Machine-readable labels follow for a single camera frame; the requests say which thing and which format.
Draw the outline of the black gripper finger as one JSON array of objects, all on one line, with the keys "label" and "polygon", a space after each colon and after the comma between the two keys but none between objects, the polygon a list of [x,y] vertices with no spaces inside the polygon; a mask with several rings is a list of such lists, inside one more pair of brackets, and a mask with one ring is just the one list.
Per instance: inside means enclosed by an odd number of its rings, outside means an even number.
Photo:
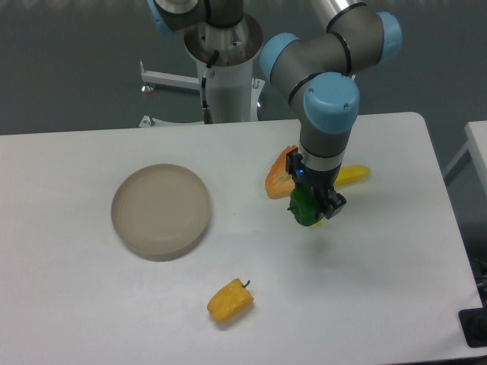
[{"label": "black gripper finger", "polygon": [[328,192],[323,201],[323,216],[330,220],[340,213],[344,205],[347,203],[346,198],[338,192]]},{"label": "black gripper finger", "polygon": [[294,148],[286,154],[285,171],[292,179],[297,178],[299,174],[303,173],[302,159],[303,156],[298,148]]}]

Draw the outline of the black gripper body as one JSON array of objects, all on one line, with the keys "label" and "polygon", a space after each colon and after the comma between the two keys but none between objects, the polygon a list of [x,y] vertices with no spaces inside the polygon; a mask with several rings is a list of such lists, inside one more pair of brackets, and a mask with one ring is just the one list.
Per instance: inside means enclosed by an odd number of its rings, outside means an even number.
[{"label": "black gripper body", "polygon": [[319,171],[300,165],[291,175],[297,187],[310,189],[320,202],[324,202],[329,198],[329,191],[334,190],[339,168],[340,165],[331,170]]}]

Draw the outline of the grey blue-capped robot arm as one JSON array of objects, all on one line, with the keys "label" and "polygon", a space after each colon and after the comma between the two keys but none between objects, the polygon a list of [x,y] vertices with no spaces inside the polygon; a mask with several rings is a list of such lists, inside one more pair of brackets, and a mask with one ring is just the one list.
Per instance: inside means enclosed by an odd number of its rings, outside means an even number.
[{"label": "grey blue-capped robot arm", "polygon": [[198,67],[206,124],[250,116],[253,62],[286,100],[300,124],[299,144],[285,155],[294,184],[289,210],[302,226],[336,216],[346,203],[335,190],[360,94],[352,76],[395,57],[403,34],[398,20],[363,1],[314,1],[325,30],[303,41],[291,33],[264,40],[241,1],[150,1],[162,33],[183,31]]}]

